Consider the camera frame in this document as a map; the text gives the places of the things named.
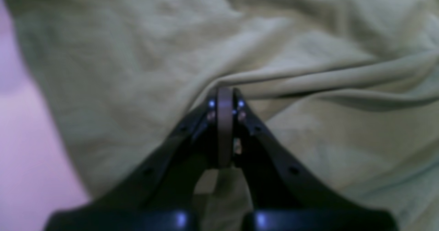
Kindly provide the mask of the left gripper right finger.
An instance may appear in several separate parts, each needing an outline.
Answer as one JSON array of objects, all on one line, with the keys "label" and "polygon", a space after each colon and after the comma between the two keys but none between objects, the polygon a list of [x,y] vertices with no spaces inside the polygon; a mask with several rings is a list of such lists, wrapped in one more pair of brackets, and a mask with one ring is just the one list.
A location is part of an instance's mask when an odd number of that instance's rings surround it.
[{"label": "left gripper right finger", "polygon": [[321,182],[274,137],[233,89],[234,163],[243,171],[253,210],[243,231],[397,231],[389,211],[363,207]]}]

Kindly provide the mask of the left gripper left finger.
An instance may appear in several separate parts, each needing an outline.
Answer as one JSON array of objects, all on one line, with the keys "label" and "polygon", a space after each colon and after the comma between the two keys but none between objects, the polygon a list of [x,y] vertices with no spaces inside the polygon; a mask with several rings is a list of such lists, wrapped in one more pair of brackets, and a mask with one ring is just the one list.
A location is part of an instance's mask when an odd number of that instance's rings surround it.
[{"label": "left gripper left finger", "polygon": [[89,204],[53,214],[45,230],[199,230],[192,197],[202,174],[220,166],[219,104],[214,89],[125,180]]}]

